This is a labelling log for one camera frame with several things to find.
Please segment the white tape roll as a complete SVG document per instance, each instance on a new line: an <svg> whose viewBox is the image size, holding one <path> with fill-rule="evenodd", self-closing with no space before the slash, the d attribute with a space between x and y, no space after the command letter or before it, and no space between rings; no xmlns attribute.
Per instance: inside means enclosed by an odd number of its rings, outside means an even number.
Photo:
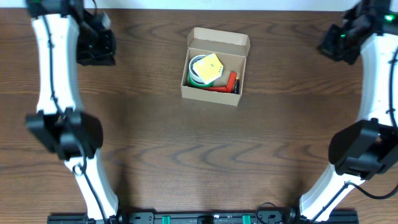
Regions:
<svg viewBox="0 0 398 224"><path fill-rule="evenodd" d="M206 57L206 55L197 55L194 56L191 61L188 64L188 74L189 77L195 82L200 85L206 85L206 83L203 81L202 77L199 76L198 72L194 69L194 64L201 60L202 58Z"/></svg>

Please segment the green tape roll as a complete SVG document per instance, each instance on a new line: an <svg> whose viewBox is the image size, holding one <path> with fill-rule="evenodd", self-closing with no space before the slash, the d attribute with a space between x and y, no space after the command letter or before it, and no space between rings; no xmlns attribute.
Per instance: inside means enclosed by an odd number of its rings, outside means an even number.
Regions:
<svg viewBox="0 0 398 224"><path fill-rule="evenodd" d="M211 82L209 84L205 84L205 83L199 83L197 81L195 81L190 75L188 76L188 84L192 87L195 88L208 88L208 87L213 87L214 82Z"/></svg>

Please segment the brown cardboard box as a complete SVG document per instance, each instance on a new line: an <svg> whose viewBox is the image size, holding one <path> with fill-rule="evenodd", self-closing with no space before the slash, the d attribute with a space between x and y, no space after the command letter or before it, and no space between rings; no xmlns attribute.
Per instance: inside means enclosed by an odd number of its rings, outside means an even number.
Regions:
<svg viewBox="0 0 398 224"><path fill-rule="evenodd" d="M193 28L187 37L187 54L180 84L182 98L238 106L243 94L246 60L250 47L250 38L246 34L201 27ZM214 86L226 86L231 72L235 72L239 80L237 93L209 91L189 83L190 61L197 55L209 54L216 54L224 66L224 72L215 80Z"/></svg>

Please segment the yellow sticky note pad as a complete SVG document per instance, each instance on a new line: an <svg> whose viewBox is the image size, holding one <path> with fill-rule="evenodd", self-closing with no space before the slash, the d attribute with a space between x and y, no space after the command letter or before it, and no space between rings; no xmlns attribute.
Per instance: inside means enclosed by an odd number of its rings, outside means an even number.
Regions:
<svg viewBox="0 0 398 224"><path fill-rule="evenodd" d="M209 54L194 64L194 69L202 77L206 84L221 77L224 72L224 65L216 54Z"/></svg>

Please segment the red stapler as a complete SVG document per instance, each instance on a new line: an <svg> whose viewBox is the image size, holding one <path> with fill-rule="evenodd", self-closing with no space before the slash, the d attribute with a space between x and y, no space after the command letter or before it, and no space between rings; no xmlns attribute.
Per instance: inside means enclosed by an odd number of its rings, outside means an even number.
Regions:
<svg viewBox="0 0 398 224"><path fill-rule="evenodd" d="M236 83L239 80L238 74L236 72L231 72L229 76L229 80L227 83L227 91L228 93L234 93L236 88Z"/></svg>

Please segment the red utility knife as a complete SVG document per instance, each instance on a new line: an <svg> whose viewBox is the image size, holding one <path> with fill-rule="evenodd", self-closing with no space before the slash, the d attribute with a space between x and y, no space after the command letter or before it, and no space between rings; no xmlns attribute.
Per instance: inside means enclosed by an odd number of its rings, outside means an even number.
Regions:
<svg viewBox="0 0 398 224"><path fill-rule="evenodd" d="M233 86L213 86L213 87L206 87L203 89L207 90L207 91L216 91L216 92L221 92L221 93L232 93L234 87Z"/></svg>

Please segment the black teardrop tape dispenser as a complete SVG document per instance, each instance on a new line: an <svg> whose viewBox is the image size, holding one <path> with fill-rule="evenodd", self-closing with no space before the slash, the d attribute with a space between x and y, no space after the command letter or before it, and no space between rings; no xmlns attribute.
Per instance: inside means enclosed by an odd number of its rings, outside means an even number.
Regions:
<svg viewBox="0 0 398 224"><path fill-rule="evenodd" d="M239 88L240 88L240 81L239 81L239 79L237 78L236 81L235 81L235 83L234 83L234 93L235 93L235 94L239 94Z"/></svg>

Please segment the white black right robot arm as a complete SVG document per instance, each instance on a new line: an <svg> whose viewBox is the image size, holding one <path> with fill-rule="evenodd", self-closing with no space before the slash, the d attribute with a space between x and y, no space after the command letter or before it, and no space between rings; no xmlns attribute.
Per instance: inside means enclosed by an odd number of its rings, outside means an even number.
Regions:
<svg viewBox="0 0 398 224"><path fill-rule="evenodd" d="M397 163L397 13L391 0L359 1L343 25L331 25L319 52L350 65L363 61L361 103L356 122L336 133L329 163L315 185L290 208L284 223L329 223L335 207L353 190L374 200L360 185Z"/></svg>

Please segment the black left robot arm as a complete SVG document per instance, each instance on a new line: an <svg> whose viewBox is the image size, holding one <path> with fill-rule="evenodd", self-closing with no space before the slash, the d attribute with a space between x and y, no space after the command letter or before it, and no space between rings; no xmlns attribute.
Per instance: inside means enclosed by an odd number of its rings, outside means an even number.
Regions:
<svg viewBox="0 0 398 224"><path fill-rule="evenodd" d="M26 1L39 50L40 93L29 131L74 175L86 202L81 216L48 217L49 223L122 223L124 217L101 158L103 128L85 112L79 65L113 66L116 39L103 12L83 1Z"/></svg>

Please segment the black mounting rail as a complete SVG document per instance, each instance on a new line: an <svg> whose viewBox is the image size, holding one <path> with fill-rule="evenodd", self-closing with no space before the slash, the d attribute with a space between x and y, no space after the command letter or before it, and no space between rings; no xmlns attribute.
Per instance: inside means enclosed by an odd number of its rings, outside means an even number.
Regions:
<svg viewBox="0 0 398 224"><path fill-rule="evenodd" d="M89 219L84 215L50 215L48 224L83 224L103 223L102 220ZM288 221L277 210L260 210L240 213L152 213L136 212L121 217L110 218L109 223L129 224L282 224L282 223L326 223L326 224L359 224L358 213L354 210L335 210L327 221L311 222L304 219Z"/></svg>

